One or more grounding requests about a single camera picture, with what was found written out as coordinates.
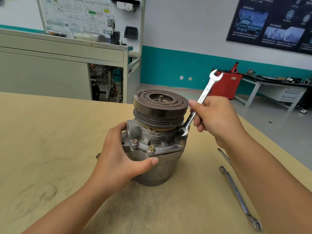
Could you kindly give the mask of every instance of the metal cylinder body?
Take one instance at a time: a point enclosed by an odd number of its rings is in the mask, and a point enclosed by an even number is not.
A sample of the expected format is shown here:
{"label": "metal cylinder body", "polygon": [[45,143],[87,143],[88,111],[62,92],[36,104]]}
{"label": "metal cylinder body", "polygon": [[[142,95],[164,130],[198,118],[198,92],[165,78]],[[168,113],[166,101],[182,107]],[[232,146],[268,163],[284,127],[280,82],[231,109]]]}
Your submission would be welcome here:
{"label": "metal cylinder body", "polygon": [[134,179],[140,184],[157,186],[174,172],[184,152],[187,136],[181,136],[188,101],[178,94],[163,90],[141,90],[134,97],[134,120],[127,121],[122,133],[124,151],[133,161],[157,157],[159,162]]}

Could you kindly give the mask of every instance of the yellow tabletop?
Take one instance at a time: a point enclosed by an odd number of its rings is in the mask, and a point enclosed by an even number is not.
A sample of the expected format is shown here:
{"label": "yellow tabletop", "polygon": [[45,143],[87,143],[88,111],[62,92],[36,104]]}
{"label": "yellow tabletop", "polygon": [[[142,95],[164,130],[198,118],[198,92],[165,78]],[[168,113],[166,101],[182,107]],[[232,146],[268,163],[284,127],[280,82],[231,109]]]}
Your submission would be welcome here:
{"label": "yellow tabletop", "polygon": [[[22,232],[78,190],[95,166],[108,129],[133,119],[132,110],[131,104],[0,93],[0,233]],[[241,121],[312,190],[309,169]],[[102,205],[82,233],[256,233],[220,165],[251,214],[259,216],[217,148],[209,133],[191,128],[169,181],[156,187],[131,181]]]}

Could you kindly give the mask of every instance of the rusty bolt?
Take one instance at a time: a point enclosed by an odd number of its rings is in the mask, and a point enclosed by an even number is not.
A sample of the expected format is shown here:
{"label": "rusty bolt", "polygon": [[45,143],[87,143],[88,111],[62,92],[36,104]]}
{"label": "rusty bolt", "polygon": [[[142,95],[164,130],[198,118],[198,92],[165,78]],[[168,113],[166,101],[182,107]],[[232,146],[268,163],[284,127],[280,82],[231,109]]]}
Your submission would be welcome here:
{"label": "rusty bolt", "polygon": [[149,152],[153,152],[154,150],[155,150],[155,149],[154,149],[154,146],[153,146],[153,145],[150,145],[149,148],[148,148],[148,151],[149,151]]}
{"label": "rusty bolt", "polygon": [[137,139],[133,139],[133,140],[132,140],[132,143],[133,143],[133,144],[138,144],[138,140],[137,140]]}
{"label": "rusty bolt", "polygon": [[180,146],[184,146],[185,145],[185,141],[184,140],[180,140],[179,145]]}

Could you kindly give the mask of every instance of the white wall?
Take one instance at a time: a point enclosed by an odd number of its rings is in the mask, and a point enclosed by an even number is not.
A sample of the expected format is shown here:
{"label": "white wall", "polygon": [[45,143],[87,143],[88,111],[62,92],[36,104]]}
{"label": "white wall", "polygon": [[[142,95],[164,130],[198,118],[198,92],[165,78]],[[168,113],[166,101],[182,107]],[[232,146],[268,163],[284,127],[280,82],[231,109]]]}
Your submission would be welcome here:
{"label": "white wall", "polygon": [[312,56],[226,42],[239,0],[146,0],[143,45],[312,70]]}
{"label": "white wall", "polygon": [[5,0],[0,25],[43,30],[37,0]]}

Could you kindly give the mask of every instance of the gold bolt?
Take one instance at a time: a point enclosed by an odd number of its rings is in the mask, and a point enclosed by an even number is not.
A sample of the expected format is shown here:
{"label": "gold bolt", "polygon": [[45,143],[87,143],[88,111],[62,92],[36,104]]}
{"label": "gold bolt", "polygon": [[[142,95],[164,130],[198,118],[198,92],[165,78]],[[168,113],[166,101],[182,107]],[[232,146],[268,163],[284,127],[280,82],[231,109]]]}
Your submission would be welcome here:
{"label": "gold bolt", "polygon": [[185,141],[184,140],[180,140],[179,145],[180,146],[184,146],[185,145]]}
{"label": "gold bolt", "polygon": [[148,148],[148,151],[149,151],[149,152],[153,152],[154,150],[155,150],[155,149],[154,149],[154,146],[153,146],[153,145],[150,145],[149,148]]}
{"label": "gold bolt", "polygon": [[138,140],[137,140],[137,139],[133,139],[133,140],[132,140],[132,143],[133,143],[133,144],[138,144]]}

